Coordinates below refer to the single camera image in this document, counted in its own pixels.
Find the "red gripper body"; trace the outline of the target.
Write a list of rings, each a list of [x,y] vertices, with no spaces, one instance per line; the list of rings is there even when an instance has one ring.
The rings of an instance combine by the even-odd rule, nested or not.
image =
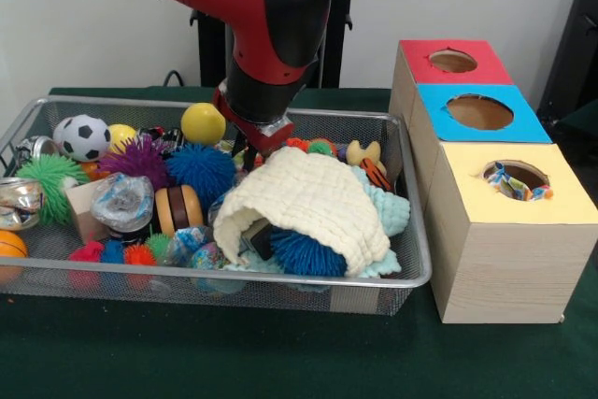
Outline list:
[[[292,134],[294,124],[284,113],[281,118],[266,124],[253,123],[233,112],[227,103],[226,89],[217,88],[213,104],[220,114],[241,132],[241,150],[252,146],[266,155],[279,148]]]

